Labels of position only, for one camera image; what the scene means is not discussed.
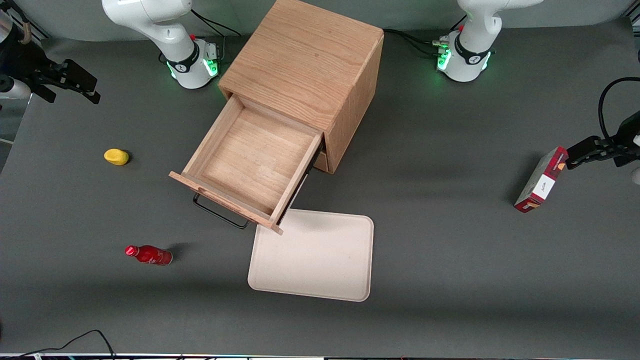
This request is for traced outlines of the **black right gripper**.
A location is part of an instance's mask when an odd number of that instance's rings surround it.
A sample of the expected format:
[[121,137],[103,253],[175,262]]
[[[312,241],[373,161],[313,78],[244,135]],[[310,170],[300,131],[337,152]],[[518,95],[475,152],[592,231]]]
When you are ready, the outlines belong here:
[[1,98],[18,100],[34,94],[48,103],[54,103],[57,94],[48,85],[59,81],[78,89],[89,102],[98,105],[101,94],[95,91],[98,80],[72,59],[62,64],[49,59],[34,41],[23,44],[22,30],[9,30],[1,39]]

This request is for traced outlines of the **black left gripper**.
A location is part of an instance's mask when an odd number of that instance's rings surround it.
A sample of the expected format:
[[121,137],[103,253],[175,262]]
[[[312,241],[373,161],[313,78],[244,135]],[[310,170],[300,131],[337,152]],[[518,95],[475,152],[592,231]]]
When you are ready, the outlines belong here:
[[589,136],[567,148],[566,167],[573,170],[582,164],[614,158],[616,167],[626,166],[639,160],[640,112],[624,119],[614,135],[614,142],[603,141],[598,136]]

